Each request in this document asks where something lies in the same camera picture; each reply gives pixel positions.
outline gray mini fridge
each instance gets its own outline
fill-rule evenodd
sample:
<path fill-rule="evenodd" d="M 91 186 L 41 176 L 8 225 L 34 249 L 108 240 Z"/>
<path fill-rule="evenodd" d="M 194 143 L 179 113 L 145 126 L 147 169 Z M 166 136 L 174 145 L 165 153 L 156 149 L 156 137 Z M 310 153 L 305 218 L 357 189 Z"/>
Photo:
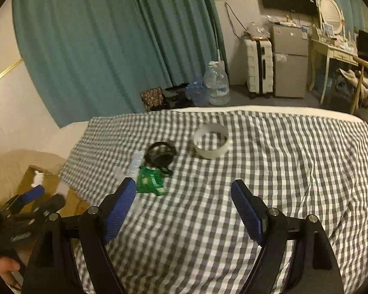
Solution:
<path fill-rule="evenodd" d="M 273 25 L 274 89 L 276 97 L 303 98 L 308 71 L 306 29 Z"/>

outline screw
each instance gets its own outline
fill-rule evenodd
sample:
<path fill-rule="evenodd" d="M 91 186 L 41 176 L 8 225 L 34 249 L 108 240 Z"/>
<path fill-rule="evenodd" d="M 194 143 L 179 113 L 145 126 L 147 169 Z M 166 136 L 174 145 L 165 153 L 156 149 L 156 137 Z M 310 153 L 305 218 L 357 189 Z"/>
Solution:
<path fill-rule="evenodd" d="M 57 213 L 52 213 L 49 216 L 49 220 L 54 221 L 54 220 L 57 220 L 58 217 L 59 217 L 59 215 Z"/>
<path fill-rule="evenodd" d="M 90 207 L 87 212 L 89 214 L 96 214 L 98 212 L 98 207 Z"/>
<path fill-rule="evenodd" d="M 279 210 L 276 208 L 271 208 L 268 210 L 268 213 L 271 214 L 272 216 L 276 217 L 279 214 Z"/>
<path fill-rule="evenodd" d="M 315 216 L 315 215 L 313 215 L 313 214 L 310 214 L 310 215 L 308 216 L 308 220 L 309 220 L 309 221 L 311 221 L 311 222 L 313 222 L 313 223 L 315 223 L 315 222 L 317 222 L 319 219 L 317 218 L 317 216 Z"/>

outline black and white gingham fabric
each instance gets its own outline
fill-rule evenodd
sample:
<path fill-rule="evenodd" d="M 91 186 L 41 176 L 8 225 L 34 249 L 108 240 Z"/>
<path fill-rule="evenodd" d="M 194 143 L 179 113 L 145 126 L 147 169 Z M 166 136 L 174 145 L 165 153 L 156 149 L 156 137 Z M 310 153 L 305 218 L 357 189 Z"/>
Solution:
<path fill-rule="evenodd" d="M 205 123 L 226 126 L 231 149 L 205 160 L 191 145 Z M 331 118 L 255 112 L 161 111 L 94 118 L 61 170 L 63 181 L 98 205 L 128 170 L 132 154 L 173 140 L 178 155 L 168 194 L 137 194 L 107 252 L 128 293 L 238 293 L 260 248 L 248 238 L 230 198 L 242 179 L 268 207 L 317 215 L 340 266 L 345 293 L 368 275 L 368 126 Z M 209 136 L 204 148 L 216 148 Z M 274 285 L 281 292 L 291 244 Z M 85 291 L 93 288 L 81 250 Z"/>

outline white tape roll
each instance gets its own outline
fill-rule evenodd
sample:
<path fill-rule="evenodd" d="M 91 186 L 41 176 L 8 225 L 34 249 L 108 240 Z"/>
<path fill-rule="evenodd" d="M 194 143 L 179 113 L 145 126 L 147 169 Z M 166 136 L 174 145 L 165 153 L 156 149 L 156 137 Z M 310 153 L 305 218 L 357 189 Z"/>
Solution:
<path fill-rule="evenodd" d="M 217 132 L 222 134 L 226 137 L 226 141 L 224 145 L 217 150 L 203 150 L 197 146 L 197 143 L 200 141 L 202 136 L 206 135 L 210 132 Z M 201 128 L 199 128 L 195 134 L 193 135 L 192 139 L 193 146 L 195 147 L 196 152 L 199 156 L 206 158 L 206 159 L 215 159 L 221 157 L 225 154 L 230 148 L 230 136 L 227 128 L 220 124 L 205 124 Z"/>

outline green packet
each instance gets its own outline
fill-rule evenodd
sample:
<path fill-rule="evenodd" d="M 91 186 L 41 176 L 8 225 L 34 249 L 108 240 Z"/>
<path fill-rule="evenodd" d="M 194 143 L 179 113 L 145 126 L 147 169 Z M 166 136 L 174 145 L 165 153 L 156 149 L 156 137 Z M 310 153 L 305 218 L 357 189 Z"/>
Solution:
<path fill-rule="evenodd" d="M 166 194 L 164 186 L 164 175 L 160 170 L 140 167 L 138 180 L 136 181 L 136 191 L 139 193 L 154 193 L 157 196 Z"/>

